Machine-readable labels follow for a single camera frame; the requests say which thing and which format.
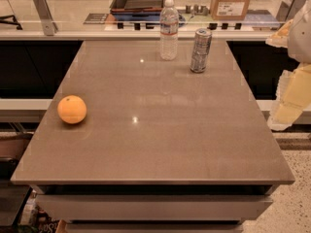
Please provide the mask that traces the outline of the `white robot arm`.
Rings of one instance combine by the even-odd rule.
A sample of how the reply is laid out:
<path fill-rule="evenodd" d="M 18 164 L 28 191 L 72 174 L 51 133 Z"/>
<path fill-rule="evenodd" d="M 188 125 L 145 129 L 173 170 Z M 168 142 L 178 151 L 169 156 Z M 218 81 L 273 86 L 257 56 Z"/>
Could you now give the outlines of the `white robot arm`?
<path fill-rule="evenodd" d="M 288 56 L 298 62 L 293 71 L 282 72 L 269 112 L 269 128 L 282 131 L 292 126 L 311 104 L 311 0 L 265 42 L 271 47 L 286 48 Z"/>

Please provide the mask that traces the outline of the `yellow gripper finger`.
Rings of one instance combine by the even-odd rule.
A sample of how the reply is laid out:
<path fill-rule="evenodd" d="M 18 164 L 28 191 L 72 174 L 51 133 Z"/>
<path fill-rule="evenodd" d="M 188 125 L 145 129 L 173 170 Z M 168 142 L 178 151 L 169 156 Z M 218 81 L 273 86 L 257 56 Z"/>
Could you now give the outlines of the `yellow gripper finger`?
<path fill-rule="evenodd" d="M 271 47 L 287 48 L 290 45 L 290 33 L 293 22 L 292 19 L 287 21 L 275 33 L 270 35 L 265 42 Z"/>
<path fill-rule="evenodd" d="M 269 128 L 275 131 L 287 129 L 310 104 L 311 64 L 300 63 L 293 71 L 284 70 L 269 112 Z"/>

